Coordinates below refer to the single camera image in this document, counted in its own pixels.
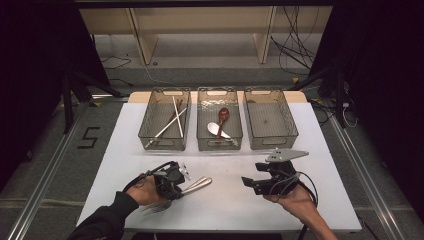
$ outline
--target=plastic container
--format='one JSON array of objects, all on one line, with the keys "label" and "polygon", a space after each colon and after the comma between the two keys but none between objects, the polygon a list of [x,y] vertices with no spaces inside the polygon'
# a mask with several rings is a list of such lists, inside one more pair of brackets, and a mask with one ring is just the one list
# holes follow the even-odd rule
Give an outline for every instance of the plastic container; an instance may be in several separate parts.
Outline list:
[{"label": "plastic container", "polygon": [[247,87],[244,110],[252,150],[293,147],[299,133],[280,87]]},{"label": "plastic container", "polygon": [[[179,113],[184,111],[179,116],[183,136],[181,136],[180,127],[175,118],[175,107],[178,108]],[[153,89],[138,133],[144,149],[184,151],[187,142],[190,107],[190,89],[188,88]],[[163,131],[173,119],[175,119],[174,122]]]},{"label": "plastic container", "polygon": [[[217,138],[208,130],[208,124],[220,124],[218,116],[222,108],[227,108],[229,118],[222,131],[230,138]],[[235,87],[200,87],[197,99],[197,141],[200,151],[240,150],[243,138],[240,109]]]}]

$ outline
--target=chopstick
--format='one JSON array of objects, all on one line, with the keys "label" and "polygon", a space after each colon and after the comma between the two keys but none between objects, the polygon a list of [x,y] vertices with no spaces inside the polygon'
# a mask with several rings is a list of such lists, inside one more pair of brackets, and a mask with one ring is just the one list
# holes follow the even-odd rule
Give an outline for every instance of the chopstick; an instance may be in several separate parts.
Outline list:
[{"label": "chopstick", "polygon": [[[174,109],[175,109],[175,114],[178,114],[178,109],[177,109],[177,105],[175,104],[175,98],[174,96],[172,96],[172,101],[174,102]],[[181,129],[181,122],[180,122],[180,117],[177,116],[177,121],[178,121],[178,127],[180,128],[180,136],[183,137],[183,130]]]},{"label": "chopstick", "polygon": [[[170,121],[169,123],[168,123],[168,125],[166,125],[158,134],[156,134],[156,136],[154,137],[154,138],[158,138],[163,132],[165,132],[165,130],[166,129],[168,129],[168,127],[169,126],[171,126],[171,124],[173,123],[173,122],[175,122],[175,120],[177,120],[178,119],[178,117],[181,115],[181,114],[183,114],[185,111],[187,110],[187,108],[184,108],[180,113],[178,113],[177,114],[177,116],[174,118],[174,119],[172,119],[172,121]],[[150,144],[152,144],[152,142],[153,142],[153,140],[150,140],[150,142],[148,142],[147,144],[146,144],[146,146],[145,146],[145,148],[148,148],[149,146],[150,146]]]}]

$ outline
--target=wire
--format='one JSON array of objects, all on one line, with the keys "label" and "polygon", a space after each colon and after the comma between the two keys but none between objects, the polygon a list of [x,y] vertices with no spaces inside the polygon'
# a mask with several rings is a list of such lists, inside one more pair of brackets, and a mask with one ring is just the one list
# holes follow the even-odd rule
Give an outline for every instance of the wire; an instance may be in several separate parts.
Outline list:
[{"label": "wire", "polygon": [[374,239],[376,240],[380,240],[377,236],[377,234],[371,229],[371,227],[364,221],[364,219],[362,219],[361,216],[359,216],[358,213],[356,213],[356,216],[358,217],[358,219],[362,222],[362,224],[364,224],[364,226],[368,229],[368,231],[370,231],[371,235],[374,237]]},{"label": "wire", "polygon": [[121,82],[123,82],[123,83],[128,84],[128,85],[129,85],[129,86],[131,86],[131,87],[133,87],[133,86],[134,86],[134,84],[129,83],[129,82],[127,82],[127,81],[125,81],[125,80],[122,80],[122,79],[120,79],[120,78],[110,78],[110,79],[109,79],[109,81],[121,81]]},{"label": "wire", "polygon": [[313,99],[309,99],[309,98],[307,99],[307,101],[309,103],[311,103],[312,108],[314,110],[319,110],[319,111],[322,111],[324,113],[326,119],[324,121],[318,121],[318,123],[320,124],[320,127],[322,127],[325,123],[328,122],[328,120],[330,120],[330,118],[332,118],[334,116],[334,114],[335,114],[335,111],[334,111],[335,108],[334,107],[324,106],[324,105],[318,103],[317,101],[315,101]]},{"label": "wire", "polygon": [[[304,60],[304,63],[306,64],[306,61],[305,61],[305,58],[304,58],[304,56],[307,56],[308,58],[309,58],[309,60],[311,61],[311,62],[313,62],[313,60],[312,60],[312,57],[309,55],[309,53],[311,53],[312,55],[315,55],[315,53],[313,53],[312,51],[310,51],[310,50],[308,50],[304,45],[303,45],[303,43],[305,42],[305,41],[301,41],[300,40],[300,38],[299,38],[299,31],[298,31],[298,26],[297,26],[297,19],[298,19],[298,16],[299,16],[299,6],[296,6],[294,9],[293,9],[293,12],[292,12],[292,18],[293,18],[293,15],[295,16],[294,17],[294,19],[290,19],[290,17],[289,17],[289,15],[288,15],[288,13],[287,13],[287,10],[286,10],[286,7],[283,7],[283,10],[284,10],[284,13],[286,14],[286,17],[287,17],[287,20],[289,21],[289,24],[290,24],[290,32],[289,32],[289,36],[287,37],[287,39],[286,39],[286,42],[284,43],[284,45],[287,43],[287,41],[288,41],[288,39],[292,39],[292,41],[293,42],[295,42],[296,44],[297,44],[297,46],[298,46],[298,48],[299,48],[299,52],[300,53],[302,53],[302,50],[305,52],[304,54],[301,54],[301,57],[302,57],[302,59]],[[314,25],[313,25],[313,28],[311,29],[311,33],[313,32],[313,29],[314,29],[314,27],[315,27],[315,25],[316,25],[316,22],[314,23]]]},{"label": "wire", "polygon": [[132,185],[132,186],[135,186],[137,188],[142,188],[144,186],[144,184],[146,183],[146,177],[147,176],[150,176],[154,172],[157,172],[158,170],[160,170],[161,168],[163,168],[163,167],[165,167],[167,165],[171,165],[173,163],[175,163],[175,162],[174,161],[169,161],[169,162],[166,162],[166,163],[160,165],[159,167],[157,167],[157,168],[155,168],[153,170],[149,170],[146,173],[142,173],[142,174],[140,174],[140,176],[138,176],[137,178],[135,178],[134,180],[132,180],[128,185]]},{"label": "wire", "polygon": [[303,43],[305,43],[309,39],[309,37],[312,35],[312,32],[314,31],[315,25],[318,22],[318,15],[319,15],[319,6],[317,6],[317,15],[315,16],[314,25],[312,25],[311,31],[309,32],[309,35],[306,37],[306,39],[303,41]]},{"label": "wire", "polygon": [[296,62],[298,62],[300,65],[304,66],[307,69],[311,69],[306,63],[302,63],[300,60],[298,60],[297,58],[295,58],[293,55],[291,55],[290,53],[288,53],[285,48],[284,45],[281,45],[280,43],[278,43],[277,41],[274,40],[274,38],[271,36],[271,40],[274,42],[274,44],[277,46],[277,48],[280,50],[280,58],[281,58],[281,53],[286,54],[288,57],[292,58],[293,60],[295,60]]},{"label": "wire", "polygon": [[314,202],[314,204],[315,204],[315,207],[318,207],[318,191],[317,191],[317,188],[315,187],[315,184],[314,184],[314,182],[312,181],[312,179],[306,174],[306,173],[304,173],[304,172],[298,172],[298,173],[300,173],[300,174],[302,174],[302,175],[304,175],[304,176],[306,176],[308,179],[309,179],[309,181],[311,182],[311,184],[312,184],[312,187],[314,188],[314,191],[315,191],[315,195],[312,193],[312,191],[303,183],[303,182],[299,182],[299,184],[303,187],[303,188],[305,188],[306,189],[306,191],[308,191],[309,192],[309,195],[311,195],[311,197],[312,197],[312,200],[313,200],[313,202]]},{"label": "wire", "polygon": [[116,67],[112,67],[112,68],[111,67],[105,67],[105,69],[117,69],[117,68],[122,67],[122,66],[125,66],[125,65],[127,65],[128,63],[131,62],[131,59],[129,59],[129,58],[120,58],[120,57],[111,56],[111,57],[106,58],[105,60],[102,60],[102,63],[108,61],[111,58],[116,58],[116,59],[119,59],[119,60],[126,60],[127,62],[122,63],[122,64],[120,64],[120,65],[118,65]]},{"label": "wire", "polygon": [[284,187],[283,191],[281,191],[279,194],[277,194],[277,195],[278,195],[278,198],[277,198],[277,200],[276,200],[275,202],[278,202],[278,200],[280,199],[280,195],[282,194],[282,192],[284,192],[284,190],[286,190],[286,189],[287,189],[287,187],[288,187],[289,185],[293,184],[293,182],[294,182],[295,180],[297,181],[297,177],[296,177],[296,175],[293,175],[293,176],[292,176],[292,177],[290,177],[290,178],[287,178],[287,179],[284,179],[284,180],[281,180],[281,181],[279,181],[279,182],[275,183],[275,184],[271,187],[271,190],[269,190],[268,195],[273,195],[273,194],[272,194],[272,191],[274,190],[274,188],[275,188],[277,185],[279,185],[279,184],[281,184],[281,183],[283,183],[283,182],[287,182],[287,181],[289,181],[289,180],[291,180],[291,182],[290,182],[289,184],[287,184],[287,185],[286,185],[286,187]]},{"label": "wire", "polygon": [[150,79],[152,82],[165,83],[165,84],[169,84],[169,85],[177,86],[177,87],[200,87],[200,85],[192,85],[192,84],[180,85],[180,84],[175,84],[175,83],[171,83],[171,82],[167,82],[167,81],[161,81],[161,80],[153,79],[153,78],[152,78],[152,76],[150,75],[149,70],[148,70],[148,69],[147,69],[147,67],[146,67],[146,64],[142,64],[142,65],[143,65],[144,69],[145,69],[145,70],[146,70],[146,72],[147,72],[147,76],[149,76],[149,79]]},{"label": "wire", "polygon": [[344,120],[345,120],[346,124],[347,124],[349,127],[356,127],[356,125],[358,125],[358,118],[356,118],[356,120],[355,120],[355,124],[354,124],[354,125],[350,125],[350,124],[349,124],[349,121],[346,119],[346,116],[345,116],[345,111],[346,111],[346,109],[347,109],[347,107],[344,107],[344,108],[343,108],[343,118],[344,118]]}]

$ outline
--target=white table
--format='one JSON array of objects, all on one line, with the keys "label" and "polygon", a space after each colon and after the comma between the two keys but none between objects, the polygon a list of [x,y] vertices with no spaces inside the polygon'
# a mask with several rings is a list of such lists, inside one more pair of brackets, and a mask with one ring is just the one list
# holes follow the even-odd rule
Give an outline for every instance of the white table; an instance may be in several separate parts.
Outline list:
[{"label": "white table", "polygon": [[[78,224],[99,206],[110,205],[115,192],[137,176],[168,161],[185,162],[192,181],[202,176],[213,183],[204,189],[173,202],[166,211],[151,213],[134,211],[125,228],[150,232],[283,232],[300,230],[300,221],[281,206],[255,195],[245,187],[241,176],[254,180],[269,179],[258,172],[256,162],[264,162],[271,151],[252,151],[243,107],[240,114],[243,141],[239,151],[199,152],[196,139],[196,105],[190,114],[187,148],[182,152],[145,151],[137,134],[146,110],[146,103],[124,104],[110,139]],[[309,103],[289,103],[299,136],[292,149],[306,150],[309,155],[292,160],[296,170],[305,172],[314,181],[318,194],[318,210],[333,231],[361,230],[352,204],[334,165],[315,114]],[[301,180],[312,189],[305,178]]]}]

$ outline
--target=ladle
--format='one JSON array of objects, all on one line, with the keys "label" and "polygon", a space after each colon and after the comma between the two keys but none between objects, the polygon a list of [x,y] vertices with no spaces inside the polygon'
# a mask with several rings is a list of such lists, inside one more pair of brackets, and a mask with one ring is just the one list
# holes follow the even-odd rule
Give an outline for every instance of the ladle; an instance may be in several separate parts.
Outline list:
[{"label": "ladle", "polygon": [[230,112],[228,111],[228,108],[221,108],[218,112],[219,117],[219,129],[218,133],[216,134],[217,138],[221,138],[222,134],[222,126],[224,125],[224,122],[230,117]]},{"label": "ladle", "polygon": [[[216,124],[214,122],[211,122],[211,123],[208,124],[208,130],[213,135],[218,135],[218,129],[219,129],[219,125],[218,124]],[[227,134],[225,134],[225,132],[223,132],[222,130],[221,130],[221,136],[224,137],[224,138],[231,138],[230,136],[228,136]]]}]

